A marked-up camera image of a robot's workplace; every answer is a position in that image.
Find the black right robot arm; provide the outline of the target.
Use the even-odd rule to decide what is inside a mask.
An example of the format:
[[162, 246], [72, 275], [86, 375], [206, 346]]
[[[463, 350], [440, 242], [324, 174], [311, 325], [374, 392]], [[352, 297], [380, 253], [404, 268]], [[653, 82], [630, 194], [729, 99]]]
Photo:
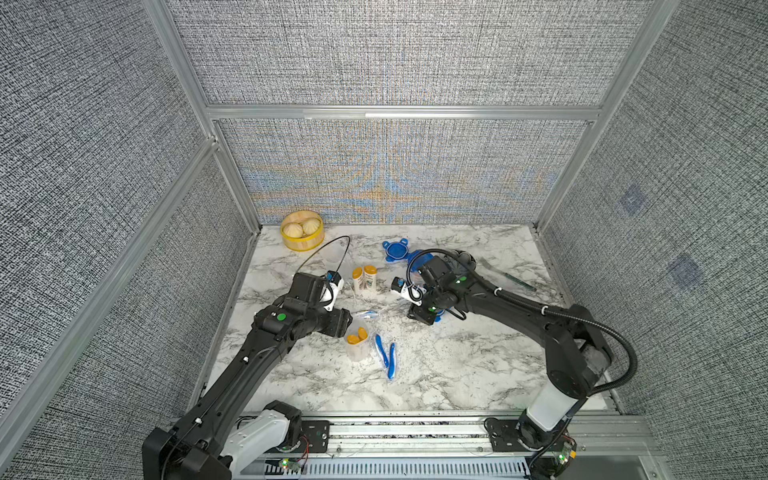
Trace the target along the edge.
[[472, 313], [543, 348], [547, 380], [515, 426], [521, 447], [537, 455], [564, 437], [591, 396], [625, 385], [638, 369], [631, 343], [587, 308], [564, 309], [509, 292], [479, 274], [466, 251], [431, 248], [414, 255], [391, 289], [409, 301], [409, 318], [423, 324], [445, 313], [460, 320]]

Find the toothpaste tube left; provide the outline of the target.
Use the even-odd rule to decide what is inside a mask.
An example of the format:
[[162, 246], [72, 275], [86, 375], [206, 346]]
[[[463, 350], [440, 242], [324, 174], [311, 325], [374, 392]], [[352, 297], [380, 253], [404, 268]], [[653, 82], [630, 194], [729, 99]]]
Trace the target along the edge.
[[353, 315], [353, 318], [358, 320], [373, 320], [377, 319], [378, 317], [379, 313], [374, 310], [361, 311]]

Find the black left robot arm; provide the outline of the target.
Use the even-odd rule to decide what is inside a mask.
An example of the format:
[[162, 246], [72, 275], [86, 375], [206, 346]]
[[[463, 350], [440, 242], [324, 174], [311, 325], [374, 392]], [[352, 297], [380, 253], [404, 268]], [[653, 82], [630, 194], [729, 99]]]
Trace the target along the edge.
[[259, 310], [240, 350], [207, 393], [168, 430], [142, 445], [146, 479], [230, 479], [262, 453], [300, 441], [301, 412], [274, 401], [242, 434], [231, 432], [269, 372], [301, 339], [318, 332], [341, 338], [352, 322], [335, 303], [342, 276], [298, 272], [289, 291]]

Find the blue toothbrush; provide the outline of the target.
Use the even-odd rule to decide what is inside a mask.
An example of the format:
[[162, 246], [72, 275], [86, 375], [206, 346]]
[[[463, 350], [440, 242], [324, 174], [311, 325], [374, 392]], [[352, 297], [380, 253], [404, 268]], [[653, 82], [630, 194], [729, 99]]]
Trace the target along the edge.
[[385, 369], [389, 368], [389, 358], [387, 349], [384, 347], [382, 338], [379, 334], [376, 334], [374, 336], [374, 344], [376, 346], [376, 351], [381, 359], [382, 365]]
[[392, 342], [389, 346], [387, 378], [393, 380], [397, 371], [396, 344]]

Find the blue lid back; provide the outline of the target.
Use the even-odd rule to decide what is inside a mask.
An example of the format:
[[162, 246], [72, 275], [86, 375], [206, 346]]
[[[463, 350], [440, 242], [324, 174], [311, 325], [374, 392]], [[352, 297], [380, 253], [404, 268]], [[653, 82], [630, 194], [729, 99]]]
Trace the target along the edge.
[[410, 255], [409, 241], [407, 238], [401, 238], [398, 241], [384, 241], [382, 248], [385, 251], [385, 261], [394, 263], [407, 260]]

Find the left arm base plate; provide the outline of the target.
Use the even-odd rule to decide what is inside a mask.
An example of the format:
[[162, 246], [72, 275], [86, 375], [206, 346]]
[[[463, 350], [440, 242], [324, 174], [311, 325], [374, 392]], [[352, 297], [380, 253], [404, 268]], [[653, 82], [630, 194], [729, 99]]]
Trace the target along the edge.
[[330, 425], [327, 420], [305, 420], [301, 411], [281, 401], [268, 403], [265, 411], [282, 414], [288, 420], [285, 438], [268, 453], [326, 453], [330, 439]]

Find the right cream dumpling bun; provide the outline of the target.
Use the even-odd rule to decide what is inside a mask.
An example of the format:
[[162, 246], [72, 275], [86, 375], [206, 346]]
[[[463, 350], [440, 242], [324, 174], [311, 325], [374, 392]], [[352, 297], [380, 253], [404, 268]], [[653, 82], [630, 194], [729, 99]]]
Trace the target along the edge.
[[301, 222], [303, 236], [311, 236], [315, 234], [321, 227], [321, 220], [316, 217], [308, 218]]

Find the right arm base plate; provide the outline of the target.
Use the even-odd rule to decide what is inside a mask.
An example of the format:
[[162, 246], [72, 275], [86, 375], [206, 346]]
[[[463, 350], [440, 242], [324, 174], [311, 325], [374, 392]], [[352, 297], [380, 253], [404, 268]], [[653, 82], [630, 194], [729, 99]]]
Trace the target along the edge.
[[552, 431], [543, 431], [534, 423], [519, 426], [517, 419], [488, 417], [483, 427], [494, 452], [537, 452], [545, 446], [560, 451], [575, 449], [577, 442], [567, 430], [570, 420], [558, 422]]

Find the clear plastic container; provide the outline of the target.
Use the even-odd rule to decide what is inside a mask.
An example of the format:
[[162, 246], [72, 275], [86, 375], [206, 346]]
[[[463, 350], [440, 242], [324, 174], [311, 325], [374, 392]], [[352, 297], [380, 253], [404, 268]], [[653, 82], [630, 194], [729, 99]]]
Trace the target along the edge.
[[[359, 327], [363, 327], [367, 330], [368, 338], [365, 341], [359, 342], [356, 345], [350, 345], [347, 342], [348, 335], [357, 335]], [[350, 361], [353, 363], [359, 363], [365, 360], [370, 354], [370, 345], [372, 343], [372, 335], [368, 325], [363, 320], [354, 319], [349, 326], [346, 335], [344, 336], [345, 350]]]

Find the yellow bamboo steamer basket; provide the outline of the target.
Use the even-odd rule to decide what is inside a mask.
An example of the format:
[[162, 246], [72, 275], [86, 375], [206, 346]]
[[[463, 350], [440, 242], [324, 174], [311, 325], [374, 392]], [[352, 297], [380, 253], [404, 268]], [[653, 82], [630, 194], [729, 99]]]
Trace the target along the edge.
[[306, 252], [320, 246], [325, 239], [324, 221], [310, 210], [301, 210], [286, 216], [280, 233], [283, 244], [290, 250]]

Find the cream dumpling bun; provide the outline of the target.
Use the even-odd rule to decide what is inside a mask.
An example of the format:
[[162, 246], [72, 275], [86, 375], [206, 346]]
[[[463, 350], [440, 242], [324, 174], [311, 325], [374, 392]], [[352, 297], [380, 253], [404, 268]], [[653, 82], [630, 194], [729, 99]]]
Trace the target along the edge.
[[282, 229], [282, 233], [288, 238], [304, 237], [303, 226], [300, 223], [296, 223], [296, 222], [290, 222], [286, 224]]
[[321, 220], [316, 217], [308, 218], [301, 222], [303, 236], [311, 236], [315, 234], [321, 227]]

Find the left cream dumpling bun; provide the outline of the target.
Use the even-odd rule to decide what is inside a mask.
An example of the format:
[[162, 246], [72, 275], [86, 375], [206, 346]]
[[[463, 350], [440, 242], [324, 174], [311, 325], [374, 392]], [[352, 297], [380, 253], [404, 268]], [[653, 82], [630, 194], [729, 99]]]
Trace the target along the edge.
[[290, 222], [286, 224], [282, 229], [282, 233], [288, 238], [304, 237], [303, 226], [300, 223], [296, 223], [296, 222]]

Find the green handled utensil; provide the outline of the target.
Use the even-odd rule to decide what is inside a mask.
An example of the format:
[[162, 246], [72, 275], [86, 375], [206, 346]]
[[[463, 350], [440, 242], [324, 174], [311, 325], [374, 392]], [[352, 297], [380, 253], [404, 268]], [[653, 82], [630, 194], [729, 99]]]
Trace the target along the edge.
[[495, 267], [494, 265], [492, 265], [489, 261], [487, 261], [485, 259], [479, 259], [478, 262], [484, 268], [486, 268], [487, 270], [490, 270], [490, 271], [492, 271], [492, 272], [494, 272], [494, 273], [496, 273], [496, 274], [498, 274], [500, 276], [503, 276], [504, 278], [512, 281], [513, 283], [515, 283], [516, 285], [518, 285], [519, 287], [521, 287], [521, 288], [523, 288], [523, 289], [525, 289], [527, 291], [531, 291], [531, 292], [536, 292], [537, 291], [537, 288], [535, 286], [533, 286], [533, 285], [523, 281], [522, 279], [520, 279], [520, 278], [518, 278], [518, 277], [516, 277], [516, 276], [514, 276], [514, 275], [512, 275], [510, 273], [507, 273], [507, 272], [501, 270], [500, 268]]

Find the orange cap bottle two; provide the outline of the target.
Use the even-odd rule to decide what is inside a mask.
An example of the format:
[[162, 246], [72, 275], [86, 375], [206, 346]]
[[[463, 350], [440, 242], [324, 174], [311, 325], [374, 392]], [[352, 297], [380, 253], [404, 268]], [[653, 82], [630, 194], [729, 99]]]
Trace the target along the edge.
[[352, 271], [351, 283], [355, 294], [359, 294], [365, 290], [365, 277], [362, 267], [356, 267]]

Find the aluminium front rail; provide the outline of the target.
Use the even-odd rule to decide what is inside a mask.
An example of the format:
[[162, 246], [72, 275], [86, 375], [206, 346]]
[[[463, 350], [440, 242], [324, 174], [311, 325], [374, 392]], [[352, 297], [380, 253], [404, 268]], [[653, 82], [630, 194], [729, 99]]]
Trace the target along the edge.
[[[233, 434], [242, 434], [259, 414], [241, 414]], [[644, 478], [660, 476], [661, 450], [646, 422], [637, 416], [588, 412], [576, 416], [568, 432], [575, 449], [547, 452], [494, 452], [483, 422], [488, 417], [514, 419], [507, 412], [373, 412], [311, 414], [327, 420], [326, 453], [262, 453], [238, 479], [422, 479], [422, 478], [562, 478], [579, 460], [635, 459]]]

